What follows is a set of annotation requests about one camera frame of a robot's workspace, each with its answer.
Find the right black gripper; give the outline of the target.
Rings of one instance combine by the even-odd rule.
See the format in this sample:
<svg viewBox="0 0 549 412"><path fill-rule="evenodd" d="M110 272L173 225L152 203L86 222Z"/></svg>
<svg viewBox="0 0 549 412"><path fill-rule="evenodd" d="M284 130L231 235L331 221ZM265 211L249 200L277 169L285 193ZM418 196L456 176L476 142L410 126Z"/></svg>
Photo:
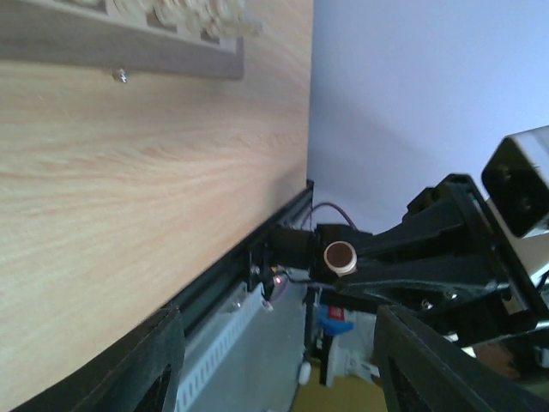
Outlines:
<svg viewBox="0 0 549 412"><path fill-rule="evenodd" d="M357 270L336 291L399 305L462 347L530 336L548 344L548 307L468 175L425 188L395 227L338 227Z"/></svg>

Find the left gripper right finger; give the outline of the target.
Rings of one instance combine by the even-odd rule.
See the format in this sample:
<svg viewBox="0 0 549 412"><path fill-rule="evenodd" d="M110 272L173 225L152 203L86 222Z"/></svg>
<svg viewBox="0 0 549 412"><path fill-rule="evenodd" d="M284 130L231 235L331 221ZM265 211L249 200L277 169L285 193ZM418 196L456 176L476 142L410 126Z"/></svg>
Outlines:
<svg viewBox="0 0 549 412"><path fill-rule="evenodd" d="M547 411L548 401L481 365L397 306L380 306L375 357L388 411Z"/></svg>

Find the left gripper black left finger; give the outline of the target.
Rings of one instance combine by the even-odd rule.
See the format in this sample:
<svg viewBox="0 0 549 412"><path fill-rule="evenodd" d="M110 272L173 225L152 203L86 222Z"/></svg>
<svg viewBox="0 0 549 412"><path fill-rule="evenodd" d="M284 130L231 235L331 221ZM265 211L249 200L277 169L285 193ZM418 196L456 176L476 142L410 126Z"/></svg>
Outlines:
<svg viewBox="0 0 549 412"><path fill-rule="evenodd" d="M173 411L184 363L179 309L163 308L16 411Z"/></svg>

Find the light pawn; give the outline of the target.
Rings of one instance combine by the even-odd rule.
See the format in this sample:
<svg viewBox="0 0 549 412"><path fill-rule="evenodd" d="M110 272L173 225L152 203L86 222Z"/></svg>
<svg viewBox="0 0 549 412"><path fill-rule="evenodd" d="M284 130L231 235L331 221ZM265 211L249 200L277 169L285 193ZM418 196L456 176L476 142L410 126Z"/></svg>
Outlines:
<svg viewBox="0 0 549 412"><path fill-rule="evenodd" d="M350 275L357 270L357 252L346 241L335 241L329 244L324 250L323 260L326 266L339 277Z"/></svg>

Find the wooden chess board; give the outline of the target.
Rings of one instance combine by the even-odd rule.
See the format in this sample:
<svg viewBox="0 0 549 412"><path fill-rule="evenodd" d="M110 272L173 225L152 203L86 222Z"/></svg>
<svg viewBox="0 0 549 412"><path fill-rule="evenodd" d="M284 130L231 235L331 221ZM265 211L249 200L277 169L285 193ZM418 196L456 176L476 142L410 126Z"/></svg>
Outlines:
<svg viewBox="0 0 549 412"><path fill-rule="evenodd" d="M1 58L239 80L244 1L3 1Z"/></svg>

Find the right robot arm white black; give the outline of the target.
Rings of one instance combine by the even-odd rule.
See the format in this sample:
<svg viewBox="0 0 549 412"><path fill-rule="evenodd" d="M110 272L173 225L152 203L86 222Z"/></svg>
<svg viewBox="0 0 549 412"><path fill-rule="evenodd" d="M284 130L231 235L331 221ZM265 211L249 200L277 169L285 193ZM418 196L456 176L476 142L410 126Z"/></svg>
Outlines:
<svg viewBox="0 0 549 412"><path fill-rule="evenodd" d="M307 270L325 302L374 313L399 306L462 346L545 334L548 308L473 180L424 189L390 230L277 227L269 262Z"/></svg>

